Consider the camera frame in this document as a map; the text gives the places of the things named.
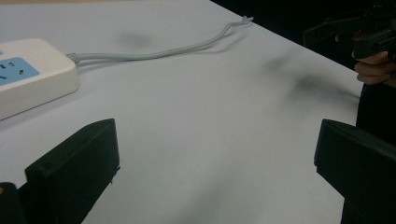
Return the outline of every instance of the electrical outlet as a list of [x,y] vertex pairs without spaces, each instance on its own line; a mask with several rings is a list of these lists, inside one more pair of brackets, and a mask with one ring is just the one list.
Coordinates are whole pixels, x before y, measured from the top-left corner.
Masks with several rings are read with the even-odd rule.
[[76,65],[47,41],[0,43],[0,120],[77,89]]
[[34,77],[38,74],[38,71],[21,57],[0,61],[0,86]]

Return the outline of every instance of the black plastic object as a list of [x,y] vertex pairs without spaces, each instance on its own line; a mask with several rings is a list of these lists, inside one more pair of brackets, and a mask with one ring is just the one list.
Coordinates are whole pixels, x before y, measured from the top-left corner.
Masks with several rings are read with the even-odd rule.
[[[353,50],[355,59],[363,59],[381,51],[396,57],[396,0],[372,0],[372,7],[345,12],[328,18],[321,25],[304,31],[306,47],[329,36],[339,35],[340,50]],[[362,33],[359,39],[353,33]]]
[[119,169],[115,120],[87,125],[26,168],[15,211],[27,223],[79,224]]
[[354,126],[324,119],[315,165],[367,223],[395,223],[396,147]]
[[12,183],[0,183],[0,223],[27,224],[17,188]]

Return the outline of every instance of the black object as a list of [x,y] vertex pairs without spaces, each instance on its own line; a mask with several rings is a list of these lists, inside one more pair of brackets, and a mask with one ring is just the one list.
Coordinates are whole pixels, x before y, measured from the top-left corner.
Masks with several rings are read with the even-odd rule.
[[119,169],[115,120],[87,125],[27,167],[18,191],[0,185],[1,223],[81,223]]
[[[396,1],[371,0],[370,8],[359,9],[329,18],[321,25],[304,32],[304,45],[310,46],[328,36],[340,36],[340,50],[354,50],[355,59],[363,59],[381,51],[389,52],[389,61],[396,56]],[[367,34],[353,40],[353,32]]]
[[359,223],[396,221],[396,147],[354,126],[324,119],[315,154],[318,174],[345,197]]

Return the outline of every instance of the dark background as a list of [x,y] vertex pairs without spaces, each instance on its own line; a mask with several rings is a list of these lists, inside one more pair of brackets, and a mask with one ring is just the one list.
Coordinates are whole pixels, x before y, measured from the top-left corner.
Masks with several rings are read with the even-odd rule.
[[[369,0],[212,0],[232,12],[254,17],[260,26],[299,44],[303,44],[303,31],[320,25],[326,18],[354,9],[370,7]],[[353,69],[351,52],[340,52],[334,37],[309,47],[313,51]]]

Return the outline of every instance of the hand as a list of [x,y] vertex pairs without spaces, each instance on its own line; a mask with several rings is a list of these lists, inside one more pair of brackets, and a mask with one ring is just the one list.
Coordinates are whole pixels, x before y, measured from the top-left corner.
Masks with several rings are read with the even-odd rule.
[[357,79],[368,85],[384,82],[396,88],[396,63],[388,61],[388,53],[383,51],[365,59],[358,60],[355,71]]

